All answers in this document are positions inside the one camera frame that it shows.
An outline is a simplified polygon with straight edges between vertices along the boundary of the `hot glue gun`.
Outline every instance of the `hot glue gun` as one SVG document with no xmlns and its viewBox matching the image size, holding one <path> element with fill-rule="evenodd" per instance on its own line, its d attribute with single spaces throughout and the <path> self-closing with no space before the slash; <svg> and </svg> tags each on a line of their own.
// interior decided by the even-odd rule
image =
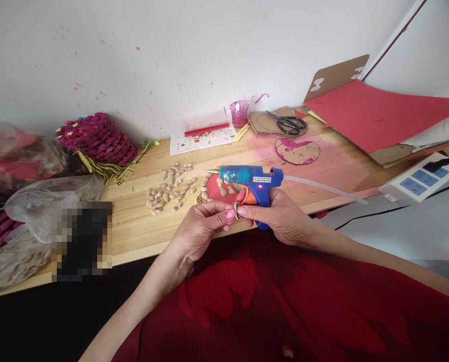
<svg viewBox="0 0 449 362">
<path fill-rule="evenodd" d="M 257 204 L 262 207 L 270 207 L 270 189 L 281 186 L 283 181 L 283 170 L 272 168 L 269 173 L 263 173 L 261 166 L 225 166 L 217 169 L 206 170 L 207 172 L 218 174 L 220 178 L 229 183 L 241 184 L 246 189 L 246 196 L 243 203 Z M 269 226 L 256 221 L 256 225 L 261 230 L 266 230 Z"/>
</svg>

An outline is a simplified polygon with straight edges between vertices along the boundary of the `plastic bag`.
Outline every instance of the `plastic bag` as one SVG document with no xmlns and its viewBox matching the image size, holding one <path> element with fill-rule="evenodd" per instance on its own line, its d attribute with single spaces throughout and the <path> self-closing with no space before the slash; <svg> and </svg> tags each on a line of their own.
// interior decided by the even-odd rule
<svg viewBox="0 0 449 362">
<path fill-rule="evenodd" d="M 99 201 L 104 181 L 95 175 L 43 180 L 19 190 L 5 210 L 25 222 L 7 238 L 0 252 L 0 292 L 33 275 L 51 258 L 52 228 L 64 208 L 75 201 Z"/>
<path fill-rule="evenodd" d="M 17 191 L 5 210 L 11 219 L 25 223 L 38 241 L 48 244 L 63 209 L 78 201 L 98 201 L 103 191 L 104 181 L 96 175 L 53 178 Z"/>
<path fill-rule="evenodd" d="M 62 172 L 67 156 L 60 144 L 0 121 L 0 193 L 12 194 Z"/>
</svg>

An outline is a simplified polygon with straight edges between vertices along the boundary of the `red skirt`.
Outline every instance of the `red skirt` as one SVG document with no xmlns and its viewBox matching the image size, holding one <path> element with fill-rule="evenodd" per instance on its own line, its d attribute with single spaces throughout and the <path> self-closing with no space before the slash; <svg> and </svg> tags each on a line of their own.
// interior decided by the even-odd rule
<svg viewBox="0 0 449 362">
<path fill-rule="evenodd" d="M 214 240 L 113 361 L 449 360 L 449 297 L 252 230 Z"/>
</svg>

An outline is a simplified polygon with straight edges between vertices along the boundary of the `wooden table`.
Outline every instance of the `wooden table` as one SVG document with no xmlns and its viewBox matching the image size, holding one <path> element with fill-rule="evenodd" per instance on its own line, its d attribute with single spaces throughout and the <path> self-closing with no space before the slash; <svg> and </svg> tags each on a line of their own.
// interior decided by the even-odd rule
<svg viewBox="0 0 449 362">
<path fill-rule="evenodd" d="M 194 205 L 198 193 L 186 196 L 184 206 L 177 212 L 172 211 L 174 203 L 171 203 L 164 207 L 161 214 L 152 216 L 145 205 L 147 189 L 163 182 L 159 179 L 158 171 L 168 169 L 173 162 L 180 161 L 181 165 L 188 162 L 194 164 L 194 169 L 184 173 L 182 177 L 185 180 L 198 177 L 195 185 L 199 187 L 208 168 L 222 164 L 248 164 L 263 166 L 265 172 L 271 167 L 282 168 L 287 175 L 307 178 L 361 198 L 377 195 L 378 187 L 413 164 L 403 162 L 384 169 L 347 139 L 330 128 L 323 128 L 318 120 L 310 116 L 307 121 L 309 130 L 300 140 L 316 142 L 321 153 L 314 163 L 305 166 L 289 164 L 276 155 L 274 144 L 277 137 L 255 135 L 251 130 L 239 142 L 177 156 L 169 156 L 169 140 L 165 140 L 160 147 L 151 147 L 135 167 L 136 172 L 128 172 L 125 182 L 120 186 L 107 186 L 102 197 L 102 201 L 113 202 L 113 265 L 161 253 L 187 210 Z M 281 188 L 308 214 L 351 202 L 350 199 L 329 191 L 287 180 L 283 181 Z M 244 222 L 238 222 L 229 232 L 217 236 L 240 232 L 246 228 Z M 51 282 L 50 264 L 0 295 Z"/>
</svg>

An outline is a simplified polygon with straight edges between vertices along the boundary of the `power outlet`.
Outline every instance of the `power outlet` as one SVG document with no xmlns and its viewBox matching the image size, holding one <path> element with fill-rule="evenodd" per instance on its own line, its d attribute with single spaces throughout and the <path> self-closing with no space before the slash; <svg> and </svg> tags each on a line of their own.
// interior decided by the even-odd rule
<svg viewBox="0 0 449 362">
<path fill-rule="evenodd" d="M 400 206 L 412 205 L 427 199 L 449 181 L 449 164 L 436 172 L 427 171 L 424 166 L 447 158 L 433 153 L 379 188 L 385 197 Z"/>
<path fill-rule="evenodd" d="M 413 193 L 415 196 L 420 196 L 427 188 L 425 186 L 422 186 L 417 181 L 414 181 L 410 177 L 406 178 L 400 183 L 400 186 L 407 189 L 411 193 Z"/>
<path fill-rule="evenodd" d="M 441 167 L 436 172 L 432 172 L 434 175 L 436 175 L 438 178 L 443 178 L 446 176 L 449 171 L 447 171 L 445 168 Z"/>
<path fill-rule="evenodd" d="M 431 187 L 438 181 L 435 177 L 429 175 L 428 173 L 420 170 L 417 170 L 412 174 L 412 177 L 416 179 L 417 181 L 422 182 L 424 185 Z"/>
</svg>

